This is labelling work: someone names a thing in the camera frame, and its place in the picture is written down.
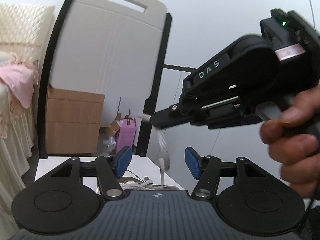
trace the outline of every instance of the human hand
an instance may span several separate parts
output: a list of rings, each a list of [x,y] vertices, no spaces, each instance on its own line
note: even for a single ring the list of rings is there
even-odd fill
[[[310,197],[320,175],[320,154],[308,157],[318,148],[316,137],[300,134],[283,137],[283,127],[295,127],[308,121],[320,112],[320,85],[299,93],[292,106],[278,120],[265,122],[260,136],[269,145],[269,155],[282,163],[281,178],[290,182],[290,187],[302,197]]]

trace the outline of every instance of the pink box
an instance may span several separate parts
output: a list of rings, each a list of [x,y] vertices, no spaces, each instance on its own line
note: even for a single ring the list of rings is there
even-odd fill
[[[136,129],[136,119],[123,119],[121,128],[116,135],[116,153],[124,146],[132,147]]]

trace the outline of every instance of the white table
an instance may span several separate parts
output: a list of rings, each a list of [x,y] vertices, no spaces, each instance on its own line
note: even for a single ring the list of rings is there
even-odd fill
[[[35,180],[42,177],[44,174],[48,173],[70,157],[58,157],[58,156],[49,156],[48,159],[40,159],[38,168],[36,171]],[[80,157],[81,162],[92,162],[97,157]],[[142,180],[144,177],[149,177],[153,180],[154,184],[160,184],[160,169],[155,165],[148,157],[140,157],[138,155],[132,155],[131,163],[129,164],[128,170],[135,173]],[[133,177],[135,176],[126,171],[124,177]],[[176,186],[180,189],[183,189],[178,183],[171,179],[167,174],[164,174],[164,183],[165,185]],[[97,178],[96,177],[83,177],[83,184],[93,189],[97,190]]]

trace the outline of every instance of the gray ribbed surface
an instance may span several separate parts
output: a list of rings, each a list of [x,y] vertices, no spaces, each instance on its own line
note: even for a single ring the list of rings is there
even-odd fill
[[[60,236],[38,236],[21,230],[13,240],[298,240],[294,233],[259,237],[223,222],[208,202],[195,201],[186,191],[133,191],[124,200],[108,202],[85,227]]]

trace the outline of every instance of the floor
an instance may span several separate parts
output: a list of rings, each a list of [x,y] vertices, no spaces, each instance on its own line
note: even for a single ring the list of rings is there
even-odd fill
[[[106,148],[103,145],[103,141],[106,139],[108,139],[108,136],[105,133],[99,134],[98,148],[97,148],[97,152],[95,152],[95,153],[92,153],[92,154],[73,154],[73,155],[69,155],[69,156],[89,157],[89,156],[104,155],[107,153]],[[35,146],[31,149],[32,156],[28,159],[30,169],[21,177],[26,186],[29,186],[30,184],[32,184],[35,181],[36,170],[37,170],[38,162],[39,162],[39,149],[38,149],[37,138],[35,138],[34,144],[35,144]]]

